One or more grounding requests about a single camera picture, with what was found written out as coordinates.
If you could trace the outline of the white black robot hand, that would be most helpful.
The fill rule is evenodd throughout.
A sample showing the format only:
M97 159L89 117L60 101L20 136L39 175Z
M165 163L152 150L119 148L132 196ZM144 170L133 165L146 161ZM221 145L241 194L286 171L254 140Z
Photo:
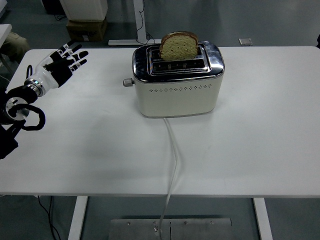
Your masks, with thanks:
M45 95L49 90L64 85L82 65L87 62L89 52L82 51L82 45L75 47L73 40L51 52L36 67L35 72L29 76L25 83L34 87L39 96Z

